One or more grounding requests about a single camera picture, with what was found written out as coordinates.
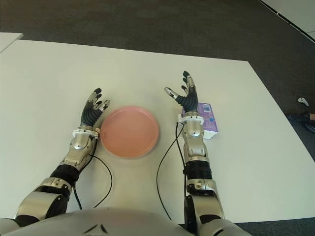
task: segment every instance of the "white desk corner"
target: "white desk corner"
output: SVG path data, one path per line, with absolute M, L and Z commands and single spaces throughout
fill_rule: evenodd
M 15 40 L 23 37 L 22 33 L 0 32 L 0 53 L 9 47 Z

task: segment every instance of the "barcode label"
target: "barcode label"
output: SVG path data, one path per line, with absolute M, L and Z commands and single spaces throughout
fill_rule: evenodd
M 204 105 L 203 105 L 203 111 L 204 111 L 204 112 L 211 112 L 210 105 L 204 104 Z

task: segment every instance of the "white table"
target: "white table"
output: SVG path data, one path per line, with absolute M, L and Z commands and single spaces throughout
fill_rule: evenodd
M 4 51 L 15 40 L 23 37 L 21 33 L 5 33 L 0 32 L 0 53 Z
M 205 143 L 227 219 L 315 216 L 315 163 L 246 61 L 17 40 L 1 54 L 0 69 L 0 217 L 12 217 L 67 153 L 71 132 L 97 87 L 111 99 L 99 124 L 115 109 L 135 105 L 149 110 L 160 128 L 157 145 L 136 160 L 114 157 L 99 143 L 96 155 L 114 176 L 113 192 L 102 206 L 166 216 L 155 177 L 181 108 L 163 88 L 181 92 L 183 70 L 193 76 L 199 101 L 211 103 L 215 113 L 219 133 Z M 159 186 L 171 217 L 182 223 L 176 146 L 161 167 Z M 83 208 L 95 205 L 108 187 L 109 174 L 93 161 L 77 183 Z M 77 208 L 71 196 L 68 211 Z

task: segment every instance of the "cardboard box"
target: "cardboard box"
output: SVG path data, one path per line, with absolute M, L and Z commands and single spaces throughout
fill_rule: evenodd
M 202 124 L 205 133 L 203 138 L 210 139 L 218 133 L 215 117 L 211 105 L 209 103 L 198 103 L 199 116 L 203 117 L 204 122 Z

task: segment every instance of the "shoe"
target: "shoe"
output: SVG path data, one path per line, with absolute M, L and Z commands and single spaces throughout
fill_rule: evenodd
M 309 113 L 301 113 L 301 114 L 287 114 L 286 118 L 292 122 L 310 122 L 310 114 Z
M 315 133 L 315 125 L 312 125 L 310 123 L 304 123 L 305 127 L 310 130 L 311 132 Z

